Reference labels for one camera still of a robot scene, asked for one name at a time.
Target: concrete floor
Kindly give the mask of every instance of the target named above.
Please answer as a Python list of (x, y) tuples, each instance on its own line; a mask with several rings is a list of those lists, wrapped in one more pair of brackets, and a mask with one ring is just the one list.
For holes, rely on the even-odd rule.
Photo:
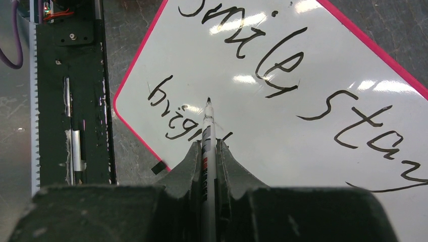
[[(15, 62), (11, 6), (0, 1), (0, 47)], [(24, 65), (12, 70), (0, 62), (0, 241), (7, 239), (31, 198), (28, 22), (18, 21)]]

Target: purple cable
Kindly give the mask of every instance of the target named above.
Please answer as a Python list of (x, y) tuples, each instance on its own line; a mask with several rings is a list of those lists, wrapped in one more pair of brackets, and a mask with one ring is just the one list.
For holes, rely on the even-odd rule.
[(37, 5), (39, 7), (39, 24), (43, 23), (43, 0), (38, 0)]
[(13, 64), (3, 53), (2, 49), (0, 48), (0, 60), (3, 61), (6, 66), (12, 68), (12, 69), (20, 69), (22, 67), (22, 63), (24, 62), (24, 57), (22, 54), (22, 46), (21, 46), (21, 40), (19, 39), (19, 33), (18, 33), (18, 24), (16, 19), (16, 13), (18, 9), (19, 1), (14, 0), (12, 2), (12, 27), (15, 37), (15, 45), (16, 45), (16, 51), (18, 52), (18, 63), (15, 65)]

